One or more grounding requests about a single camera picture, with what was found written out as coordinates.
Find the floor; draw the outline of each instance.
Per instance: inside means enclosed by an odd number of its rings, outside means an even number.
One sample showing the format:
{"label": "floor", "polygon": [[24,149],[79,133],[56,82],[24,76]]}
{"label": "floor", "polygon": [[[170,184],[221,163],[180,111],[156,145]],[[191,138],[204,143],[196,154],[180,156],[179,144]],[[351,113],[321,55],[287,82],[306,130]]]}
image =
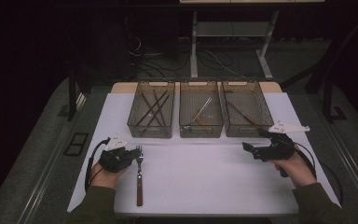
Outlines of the floor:
{"label": "floor", "polygon": [[[189,77],[189,39],[179,38],[180,54],[167,58],[146,48],[138,61],[137,77]],[[328,40],[272,41],[266,59],[273,81],[282,83],[317,63],[330,42]],[[258,77],[262,70],[255,57],[259,39],[204,38],[198,42],[199,77]],[[351,213],[350,223],[358,223],[358,113],[345,94],[334,88],[333,105],[339,106],[345,120],[333,124],[322,115],[323,92],[306,94],[308,78],[285,88],[303,125],[310,126],[307,136],[325,173],[342,200],[342,207]],[[72,196],[85,153],[78,157],[63,156],[74,133],[88,133],[90,143],[105,96],[111,87],[95,85],[90,94],[80,95],[77,113],[67,121],[67,80],[51,95],[45,111],[29,136],[3,187],[0,189],[0,223],[64,223],[66,208]],[[351,158],[355,165],[343,160]],[[244,218],[223,218],[214,223],[254,223]],[[140,218],[139,223],[151,223]],[[270,222],[297,223],[296,217],[271,217]],[[189,223],[180,219],[162,219],[158,223]]]}

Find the forearm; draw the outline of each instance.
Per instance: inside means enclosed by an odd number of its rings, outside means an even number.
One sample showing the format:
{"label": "forearm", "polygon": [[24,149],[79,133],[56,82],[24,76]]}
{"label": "forearm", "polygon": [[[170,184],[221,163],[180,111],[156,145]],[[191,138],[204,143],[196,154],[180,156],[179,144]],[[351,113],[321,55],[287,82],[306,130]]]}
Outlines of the forearm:
{"label": "forearm", "polygon": [[320,183],[294,189],[299,223],[347,223],[349,216],[333,203]]}
{"label": "forearm", "polygon": [[69,214],[67,223],[116,223],[116,191],[90,186],[83,202]]}

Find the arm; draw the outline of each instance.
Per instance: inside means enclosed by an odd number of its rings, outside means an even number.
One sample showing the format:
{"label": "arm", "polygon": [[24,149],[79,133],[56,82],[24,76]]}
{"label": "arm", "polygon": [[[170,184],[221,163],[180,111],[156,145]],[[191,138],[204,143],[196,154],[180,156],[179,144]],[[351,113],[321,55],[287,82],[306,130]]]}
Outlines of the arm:
{"label": "arm", "polygon": [[66,223],[116,223],[114,202],[118,178],[126,171],[117,173],[105,171],[99,163],[91,170],[94,176],[83,202],[76,207]]}
{"label": "arm", "polygon": [[307,164],[295,152],[288,160],[270,161],[277,170],[282,167],[292,179],[299,223],[347,223],[348,214],[333,203]]}

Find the fork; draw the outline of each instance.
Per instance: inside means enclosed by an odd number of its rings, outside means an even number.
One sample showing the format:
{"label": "fork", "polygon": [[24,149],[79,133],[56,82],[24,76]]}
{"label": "fork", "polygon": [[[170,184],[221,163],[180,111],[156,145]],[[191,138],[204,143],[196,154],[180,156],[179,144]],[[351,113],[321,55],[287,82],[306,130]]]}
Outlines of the fork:
{"label": "fork", "polygon": [[142,146],[136,146],[136,149],[139,149],[139,156],[136,158],[138,163],[138,175],[136,183],[136,205],[142,206],[144,204],[144,195],[142,193],[142,168],[141,163],[144,160],[144,152],[142,151]]}

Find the person's left hand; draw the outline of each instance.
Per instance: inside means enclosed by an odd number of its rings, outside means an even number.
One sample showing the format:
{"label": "person's left hand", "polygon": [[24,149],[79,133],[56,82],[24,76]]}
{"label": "person's left hand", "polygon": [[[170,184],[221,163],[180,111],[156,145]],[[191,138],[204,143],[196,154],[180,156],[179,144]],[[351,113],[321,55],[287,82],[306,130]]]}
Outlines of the person's left hand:
{"label": "person's left hand", "polygon": [[105,187],[110,189],[116,188],[116,183],[118,181],[118,178],[124,174],[128,169],[125,168],[117,173],[112,173],[109,171],[104,170],[104,168],[101,166],[100,163],[95,163],[95,165],[92,166],[91,169],[91,182],[89,183],[90,186],[99,186],[99,187]]}

